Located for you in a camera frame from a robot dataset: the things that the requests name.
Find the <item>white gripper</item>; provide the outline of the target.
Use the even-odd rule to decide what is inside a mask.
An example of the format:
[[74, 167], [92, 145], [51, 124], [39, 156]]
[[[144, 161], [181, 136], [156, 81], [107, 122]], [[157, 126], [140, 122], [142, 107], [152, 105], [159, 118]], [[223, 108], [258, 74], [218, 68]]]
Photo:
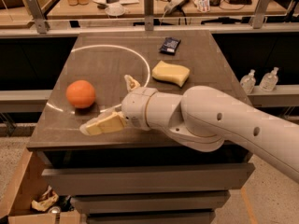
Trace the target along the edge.
[[121, 112], [111, 111], [90, 119], [79, 127], [89, 136], [114, 133], [123, 130], [127, 124], [133, 128], [148, 131], [146, 110], [151, 96], [157, 92], [154, 88], [140, 87], [140, 83], [130, 75], [125, 75], [126, 89], [129, 92], [121, 102]]

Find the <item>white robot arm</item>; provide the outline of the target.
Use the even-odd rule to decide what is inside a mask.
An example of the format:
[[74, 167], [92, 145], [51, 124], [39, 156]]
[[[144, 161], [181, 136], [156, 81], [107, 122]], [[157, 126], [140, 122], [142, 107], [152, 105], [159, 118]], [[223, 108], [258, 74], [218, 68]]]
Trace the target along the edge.
[[299, 125], [211, 87], [195, 86], [178, 95], [140, 87], [130, 76], [125, 79], [128, 94], [121, 111], [110, 108], [90, 119], [80, 126], [82, 133], [114, 133], [126, 127], [159, 130], [183, 146], [205, 152], [229, 140], [299, 181]]

